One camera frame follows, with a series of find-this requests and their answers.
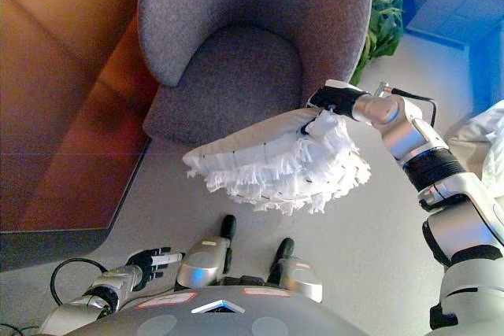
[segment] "sticker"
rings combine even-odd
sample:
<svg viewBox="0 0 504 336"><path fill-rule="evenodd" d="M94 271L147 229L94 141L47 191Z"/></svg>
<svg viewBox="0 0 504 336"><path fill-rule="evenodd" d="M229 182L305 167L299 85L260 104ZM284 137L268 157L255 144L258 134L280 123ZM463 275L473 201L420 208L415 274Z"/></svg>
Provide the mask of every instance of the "sticker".
<svg viewBox="0 0 504 336"><path fill-rule="evenodd" d="M243 289L246 295L267 295L270 297L290 297L291 295L287 291L273 289L271 287L246 287Z"/></svg>
<svg viewBox="0 0 504 336"><path fill-rule="evenodd" d="M196 297L196 293L164 295L162 297L157 297L147 302L143 302L140 305L136 306L136 308L147 308L147 307L156 307L164 305L179 305L181 303L190 301L194 297Z"/></svg>

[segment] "chair seat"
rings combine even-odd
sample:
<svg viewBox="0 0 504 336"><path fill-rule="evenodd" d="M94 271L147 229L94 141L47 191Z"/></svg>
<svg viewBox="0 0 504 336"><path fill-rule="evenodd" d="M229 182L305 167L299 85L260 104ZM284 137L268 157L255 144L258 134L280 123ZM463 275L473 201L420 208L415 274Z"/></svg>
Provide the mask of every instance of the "chair seat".
<svg viewBox="0 0 504 336"><path fill-rule="evenodd" d="M161 85L144 123L155 139L204 144L299 108L302 64L265 29L222 28L196 51L177 87Z"/></svg>

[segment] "gray floor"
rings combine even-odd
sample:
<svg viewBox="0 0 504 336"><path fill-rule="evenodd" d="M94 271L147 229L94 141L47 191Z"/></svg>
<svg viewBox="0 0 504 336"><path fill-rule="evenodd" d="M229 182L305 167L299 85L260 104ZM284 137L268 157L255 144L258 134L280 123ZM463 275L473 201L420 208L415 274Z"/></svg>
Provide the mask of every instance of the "gray floor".
<svg viewBox="0 0 504 336"><path fill-rule="evenodd" d="M441 135L471 111L466 51L406 35L394 57L370 65L361 86L374 90L382 79L436 98ZM429 118L428 107L422 108ZM421 235L426 213L377 132L353 121L348 129L371 165L372 178L329 203L325 214L313 216L303 211L290 217L252 212L225 193L210 194L200 178L187 179L180 159L189 150L186 146L155 142L109 238L88 257L112 268L140 249L171 246L188 251L204 234L216 234L222 217L231 213L238 227L230 275L266 277L276 247L290 236L297 243L295 255L308 260L323 280L329 308L371 335L426 334L428 310L437 303L443 276ZM0 275L2 322L28 326L43 321L54 307L48 290L54 266ZM168 272L145 294L171 286L176 267ZM57 289L62 299L81 294L95 276L86 266L61 271Z"/></svg>

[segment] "white fringe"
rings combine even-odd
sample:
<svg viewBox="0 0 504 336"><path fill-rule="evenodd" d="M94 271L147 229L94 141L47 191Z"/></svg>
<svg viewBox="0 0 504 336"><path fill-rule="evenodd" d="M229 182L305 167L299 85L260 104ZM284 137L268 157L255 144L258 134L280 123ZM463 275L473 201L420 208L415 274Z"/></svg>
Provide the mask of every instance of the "white fringe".
<svg viewBox="0 0 504 336"><path fill-rule="evenodd" d="M226 189L234 201L250 203L256 211L291 215L306 206L310 214L324 212L328 201L369 180L369 165L358 156L341 116L323 111L306 131L285 153L225 171L211 171L205 157L192 157L187 175L203 175L210 192Z"/></svg>

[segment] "dust mop head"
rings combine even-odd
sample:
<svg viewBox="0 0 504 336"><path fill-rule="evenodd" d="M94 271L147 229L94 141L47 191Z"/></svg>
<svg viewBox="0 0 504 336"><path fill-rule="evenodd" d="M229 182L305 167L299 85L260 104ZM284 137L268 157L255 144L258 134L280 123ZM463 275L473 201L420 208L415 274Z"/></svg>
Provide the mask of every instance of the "dust mop head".
<svg viewBox="0 0 504 336"><path fill-rule="evenodd" d="M187 153L183 162L210 192L226 189L255 210L292 214L325 203L369 179L369 166L347 134L345 119L326 110L297 109Z"/></svg>

